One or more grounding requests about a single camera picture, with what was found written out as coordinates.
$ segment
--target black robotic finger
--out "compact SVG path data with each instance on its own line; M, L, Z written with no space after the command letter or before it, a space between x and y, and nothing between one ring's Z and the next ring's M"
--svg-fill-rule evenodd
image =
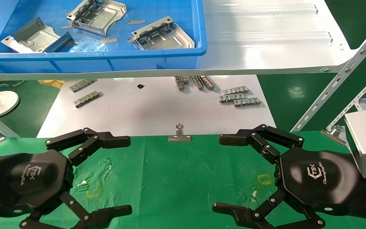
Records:
M252 229L275 229L264 218L260 220L254 219L252 217L253 211L243 206L214 203L213 212L232 216L237 226Z
M130 205L99 209L90 214L91 218L88 222L80 220L72 229L104 229L109 226L113 218L131 214Z
M48 225L45 223L41 223L36 220L29 219L29 217L26 218L25 220L23 220L19 224L19 228L21 228L21 229L63 229L61 227L56 227L56 226Z
M275 209L286 197L283 190L277 190L266 201L264 201L257 209L253 211L252 217L259 220L267 216L273 209Z

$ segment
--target metal clip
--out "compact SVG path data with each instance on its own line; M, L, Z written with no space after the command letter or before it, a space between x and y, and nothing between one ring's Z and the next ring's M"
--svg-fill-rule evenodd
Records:
M203 89L204 86L200 76L192 76L192 80L199 90Z
M179 90L184 89L183 79L181 76L175 76L174 80L176 81L176 86Z
M203 75L201 79L203 81L203 84L207 87L208 90L214 89L215 84L211 81L211 79L208 76Z
M344 140L340 139L340 133L343 132L344 128L342 126L336 125L333 126L333 128L331 129L331 132L328 132L327 130L323 129L321 130L321 134L328 137L329 139L337 142L340 145L345 145L347 144L347 142L345 142Z
M176 136L169 136L169 142L191 142L191 136L184 136L183 135L183 124L179 123L176 125Z
M247 86L241 86L241 87L233 87L227 90L223 90L222 92L224 94L238 94L238 93L248 93L249 89Z
M189 83L189 77L188 76L182 76L182 80L184 84L188 84Z

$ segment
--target green work surface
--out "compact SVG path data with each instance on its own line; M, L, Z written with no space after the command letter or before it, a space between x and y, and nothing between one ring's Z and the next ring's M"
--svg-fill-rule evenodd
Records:
M306 150L348 152L319 132L298 134L305 138ZM44 141L8 139L0 145L0 156L44 152ZM231 216L212 212L213 202L255 209L276 190L274 166L250 146L221 146L217 135L193 136L192 142L168 142L166 136L133 137L131 141L129 148L100 149L74 172L70 194L89 212L132 206L133 214L113 219L111 229L239 228ZM320 215L326 229L366 227L366 219ZM0 229L17 229L25 217L0 218ZM267 219L281 225L304 217L282 203ZM65 205L41 219L63 228L77 221Z

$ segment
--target metal bracket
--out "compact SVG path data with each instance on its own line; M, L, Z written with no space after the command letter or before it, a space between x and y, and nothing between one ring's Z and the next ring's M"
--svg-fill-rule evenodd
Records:
M194 41L169 16L132 32L142 50L194 48Z
M218 97L218 102L228 103L234 100L243 100L243 99L246 99L244 94L226 94L226 95L220 95Z
M34 53L56 52L71 39L69 32L59 36L37 17L1 42L15 52Z
M191 142L191 136L184 136L183 135L183 124L179 123L176 125L176 136L169 136L169 142Z
M260 100L255 98L245 98L240 100L234 100L234 106L235 107L241 107L241 106L253 106L253 105L259 105L261 104Z
M85 79L82 80L80 82L78 82L77 84L74 84L72 86L70 86L70 90L73 93L76 93L77 91L80 91L81 89L87 87L88 85L94 83L95 81L97 81L96 79Z
M337 115L337 117L326 127L327 130L330 130L346 113L352 106L356 106L358 111L362 111L358 102L360 98L366 93L366 86L357 94L357 96L344 108L344 110Z
M366 39L344 68L330 81L291 131L300 131L366 57Z
M90 103L93 100L96 100L100 97L100 93L98 93L96 90L93 91L92 93L76 100L73 102L73 104L76 106L76 108L82 107L84 105L86 105L87 103Z
M247 86L241 86L241 87L233 87L227 90L222 91L224 94L240 94L240 93L248 93L249 89Z
M106 36L108 28L126 13L126 6L112 0L83 0L67 15L73 27Z

